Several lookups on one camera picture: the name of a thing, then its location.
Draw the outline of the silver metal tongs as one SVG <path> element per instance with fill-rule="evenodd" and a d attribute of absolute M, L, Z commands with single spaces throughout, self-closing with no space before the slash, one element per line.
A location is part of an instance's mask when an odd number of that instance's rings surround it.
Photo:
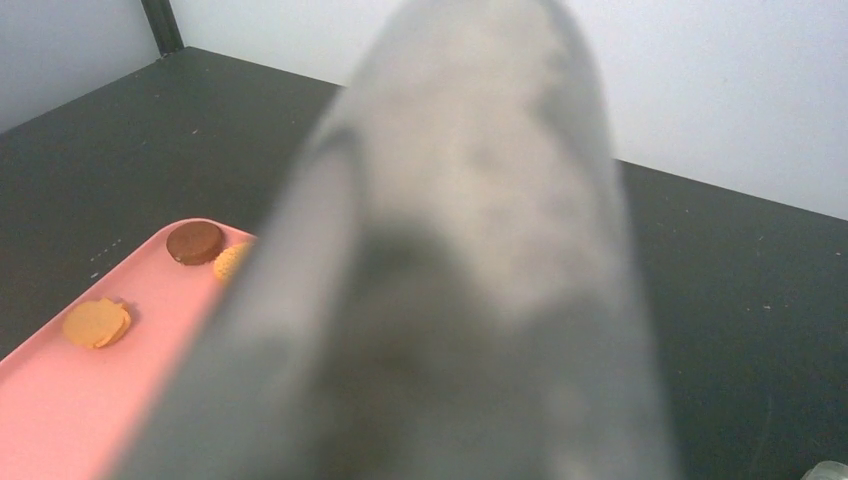
<path fill-rule="evenodd" d="M 407 1 L 112 479 L 678 479 L 561 1 Z"/>

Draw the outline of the silver tin lid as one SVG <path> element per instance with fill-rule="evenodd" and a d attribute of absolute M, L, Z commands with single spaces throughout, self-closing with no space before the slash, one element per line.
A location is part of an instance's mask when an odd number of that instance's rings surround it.
<path fill-rule="evenodd" d="M 838 461 L 821 461 L 809 469 L 801 480 L 848 480 L 848 466 Z"/>

